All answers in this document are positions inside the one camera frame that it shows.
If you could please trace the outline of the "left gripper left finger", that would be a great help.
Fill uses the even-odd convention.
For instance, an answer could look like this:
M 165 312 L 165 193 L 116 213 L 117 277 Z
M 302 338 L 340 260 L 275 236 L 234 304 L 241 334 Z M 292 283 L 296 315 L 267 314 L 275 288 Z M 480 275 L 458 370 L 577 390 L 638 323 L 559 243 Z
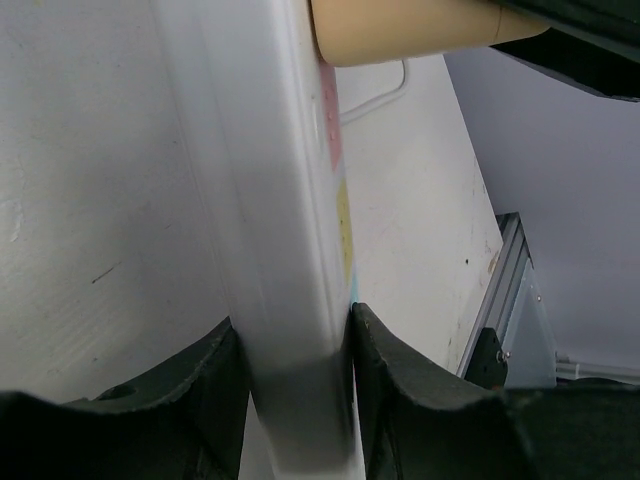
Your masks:
M 93 400 L 1 394 L 4 479 L 236 479 L 249 380 L 224 320 Z

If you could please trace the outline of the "wooden beige cube plug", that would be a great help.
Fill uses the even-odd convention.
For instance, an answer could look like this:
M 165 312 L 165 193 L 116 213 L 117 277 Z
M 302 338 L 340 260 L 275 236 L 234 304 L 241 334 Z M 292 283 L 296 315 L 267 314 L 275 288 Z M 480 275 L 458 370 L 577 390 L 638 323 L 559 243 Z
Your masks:
M 319 52 L 336 67 L 492 46 L 549 29 L 492 1 L 313 0 L 311 9 Z

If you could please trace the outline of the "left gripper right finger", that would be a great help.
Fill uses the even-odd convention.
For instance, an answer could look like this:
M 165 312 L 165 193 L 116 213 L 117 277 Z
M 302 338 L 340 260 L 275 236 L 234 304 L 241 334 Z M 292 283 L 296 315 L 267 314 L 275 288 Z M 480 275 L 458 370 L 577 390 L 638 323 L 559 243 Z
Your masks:
M 369 306 L 350 316 L 370 479 L 635 479 L 639 390 L 578 381 L 488 390 L 397 338 Z

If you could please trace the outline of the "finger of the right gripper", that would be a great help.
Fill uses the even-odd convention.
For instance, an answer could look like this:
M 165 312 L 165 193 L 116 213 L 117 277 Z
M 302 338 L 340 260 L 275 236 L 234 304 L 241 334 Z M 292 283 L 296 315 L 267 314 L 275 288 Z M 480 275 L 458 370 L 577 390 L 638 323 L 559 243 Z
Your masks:
M 505 0 L 549 25 L 537 36 L 497 45 L 530 68 L 593 95 L 639 98 L 639 3 L 635 0 Z

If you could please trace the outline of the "white power strip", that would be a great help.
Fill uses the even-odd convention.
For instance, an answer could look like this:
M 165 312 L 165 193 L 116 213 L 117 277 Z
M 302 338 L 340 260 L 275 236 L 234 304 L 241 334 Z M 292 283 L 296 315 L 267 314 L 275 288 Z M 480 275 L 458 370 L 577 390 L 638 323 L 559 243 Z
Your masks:
M 337 89 L 309 4 L 153 8 L 272 472 L 361 479 Z

